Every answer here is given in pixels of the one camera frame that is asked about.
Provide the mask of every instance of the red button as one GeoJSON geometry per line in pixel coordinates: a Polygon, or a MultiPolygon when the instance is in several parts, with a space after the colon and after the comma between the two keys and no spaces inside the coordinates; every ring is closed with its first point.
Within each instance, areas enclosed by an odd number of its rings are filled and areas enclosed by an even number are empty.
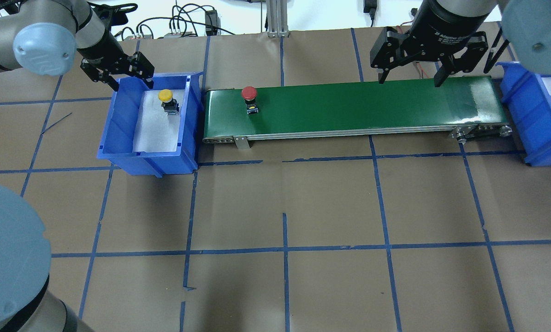
{"type": "Polygon", "coordinates": [[[257,97],[257,89],[253,88],[252,86],[248,86],[244,89],[242,89],[242,93],[240,93],[244,100],[246,101],[252,101],[255,97],[257,97]]]}

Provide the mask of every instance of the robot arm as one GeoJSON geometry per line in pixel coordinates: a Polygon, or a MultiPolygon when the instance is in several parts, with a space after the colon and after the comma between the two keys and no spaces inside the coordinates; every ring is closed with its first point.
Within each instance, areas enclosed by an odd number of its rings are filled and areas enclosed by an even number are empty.
{"type": "Polygon", "coordinates": [[[0,18],[0,72],[25,67],[58,76],[70,70],[75,50],[94,82],[117,91],[111,74],[126,74],[153,87],[154,66],[140,52],[125,54],[85,0],[24,0],[19,13],[0,18]]]}
{"type": "MultiPolygon", "coordinates": [[[[498,0],[503,35],[524,67],[551,75],[551,0],[498,0]]],[[[412,61],[441,62],[435,86],[472,71],[488,50],[486,33],[476,31],[497,0],[424,0],[405,33],[385,27],[370,52],[370,65],[384,83],[390,70],[412,61]],[[461,57],[456,53],[467,48],[461,57]]]]}

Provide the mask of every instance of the metal bolt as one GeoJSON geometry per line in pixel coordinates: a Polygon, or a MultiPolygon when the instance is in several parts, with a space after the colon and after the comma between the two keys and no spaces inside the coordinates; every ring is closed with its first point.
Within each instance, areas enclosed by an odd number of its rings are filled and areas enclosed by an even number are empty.
{"type": "Polygon", "coordinates": [[[501,137],[507,137],[507,136],[511,136],[511,134],[513,134],[513,130],[509,126],[502,126],[501,128],[499,128],[498,131],[499,131],[499,135],[501,137]]]}

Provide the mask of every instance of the white wall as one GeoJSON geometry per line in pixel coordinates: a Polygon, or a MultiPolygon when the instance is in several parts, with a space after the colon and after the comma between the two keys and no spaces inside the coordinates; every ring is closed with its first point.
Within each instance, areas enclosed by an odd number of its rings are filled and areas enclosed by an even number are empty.
{"type": "MultiPolygon", "coordinates": [[[[136,12],[128,13],[128,27],[135,28],[136,24],[156,16],[171,16],[174,0],[92,0],[96,4],[110,6],[134,2],[138,4],[136,12]]],[[[265,4],[261,16],[261,3],[248,3],[237,0],[191,0],[198,5],[212,5],[218,10],[222,28],[235,34],[254,34],[263,31],[265,22],[265,4]]],[[[410,9],[418,8],[422,0],[378,0],[378,10],[374,26],[385,27],[398,25],[410,21],[410,9]]],[[[187,0],[178,0],[179,6],[187,4],[187,0]]],[[[361,28],[370,26],[370,17],[362,13],[363,0],[288,0],[288,26],[294,30],[330,30],[344,28],[361,28]]],[[[203,12],[198,10],[191,13],[194,21],[204,23],[203,12]]],[[[498,8],[488,16],[487,21],[500,21],[501,14],[498,8]]],[[[155,37],[168,33],[168,20],[158,19],[147,23],[153,28],[155,37]]],[[[204,34],[204,27],[197,26],[200,35],[204,34]]],[[[121,27],[114,27],[117,32],[121,27]]]]}

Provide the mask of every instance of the emergency stop button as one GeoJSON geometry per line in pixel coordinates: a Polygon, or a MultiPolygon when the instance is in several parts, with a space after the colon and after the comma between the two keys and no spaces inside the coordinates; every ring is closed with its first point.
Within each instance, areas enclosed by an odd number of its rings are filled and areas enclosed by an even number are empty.
{"type": "Polygon", "coordinates": [[[242,95],[244,100],[252,101],[257,98],[257,89],[253,88],[252,86],[248,86],[242,89],[242,92],[240,94],[242,95]]]}
{"type": "Polygon", "coordinates": [[[255,101],[255,98],[257,98],[257,89],[253,88],[252,86],[248,86],[242,89],[240,95],[243,97],[244,103],[246,103],[247,115],[259,113],[259,107],[257,106],[255,101]]]}

